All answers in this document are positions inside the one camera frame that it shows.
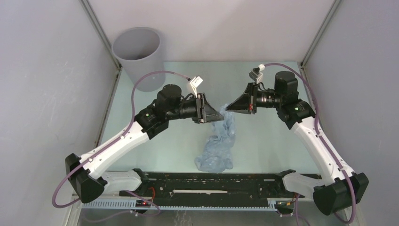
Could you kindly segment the translucent blue trash bag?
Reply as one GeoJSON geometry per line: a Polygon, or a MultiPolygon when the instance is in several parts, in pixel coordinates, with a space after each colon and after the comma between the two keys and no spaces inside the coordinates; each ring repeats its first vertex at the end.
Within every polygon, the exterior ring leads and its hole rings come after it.
{"type": "Polygon", "coordinates": [[[199,171],[222,173],[233,169],[231,149],[236,141],[236,123],[234,113],[227,111],[227,106],[220,107],[224,119],[212,123],[213,135],[208,137],[203,153],[194,159],[199,171]]]}

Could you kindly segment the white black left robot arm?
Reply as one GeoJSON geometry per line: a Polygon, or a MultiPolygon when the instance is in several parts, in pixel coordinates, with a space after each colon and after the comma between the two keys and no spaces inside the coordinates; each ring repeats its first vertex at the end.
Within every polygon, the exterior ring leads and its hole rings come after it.
{"type": "Polygon", "coordinates": [[[168,84],[149,106],[106,143],[81,156],[67,156],[68,180],[79,200],[89,203],[104,193],[119,191],[134,192],[137,196],[147,194],[148,179],[140,169],[110,172],[108,168],[133,148],[165,131],[169,121],[187,118],[197,124],[224,120],[222,114],[208,103],[204,93],[183,97],[179,86],[168,84]]]}

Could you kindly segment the grey plastic trash bin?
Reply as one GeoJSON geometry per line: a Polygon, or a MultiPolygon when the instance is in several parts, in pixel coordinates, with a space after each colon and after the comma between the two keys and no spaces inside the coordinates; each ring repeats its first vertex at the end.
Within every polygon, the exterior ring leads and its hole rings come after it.
{"type": "Polygon", "coordinates": [[[152,92],[163,86],[164,73],[143,76],[164,70],[164,49],[160,33],[149,27],[135,27],[122,32],[112,44],[112,53],[118,59],[136,89],[152,92]]]}

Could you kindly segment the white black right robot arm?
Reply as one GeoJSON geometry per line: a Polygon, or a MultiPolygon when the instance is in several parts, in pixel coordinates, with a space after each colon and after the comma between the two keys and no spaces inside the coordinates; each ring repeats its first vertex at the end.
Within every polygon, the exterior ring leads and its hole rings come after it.
{"type": "Polygon", "coordinates": [[[356,173],[324,137],[311,106],[299,98],[298,80],[292,72],[276,73],[273,89],[261,89],[263,74],[254,69],[248,84],[249,113],[258,107],[274,108],[278,117],[303,143],[319,170],[320,179],[314,179],[289,169],[277,174],[274,192],[280,197],[297,193],[310,198],[325,215],[351,207],[360,202],[369,180],[364,173],[356,173]]]}

